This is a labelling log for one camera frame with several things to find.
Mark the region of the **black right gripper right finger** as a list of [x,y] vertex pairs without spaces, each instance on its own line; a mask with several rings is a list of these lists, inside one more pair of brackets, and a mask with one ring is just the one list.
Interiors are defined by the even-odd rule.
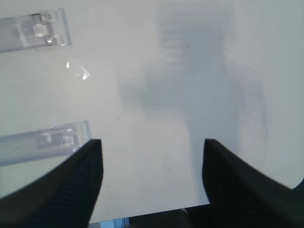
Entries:
[[215,139],[204,142],[202,182],[208,205],[189,208],[196,228],[302,228],[304,183],[290,189]]

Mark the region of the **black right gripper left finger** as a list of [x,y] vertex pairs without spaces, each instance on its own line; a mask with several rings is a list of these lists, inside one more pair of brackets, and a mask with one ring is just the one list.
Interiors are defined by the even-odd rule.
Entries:
[[2,228],[87,228],[103,180],[102,142],[93,139],[33,183],[0,200]]

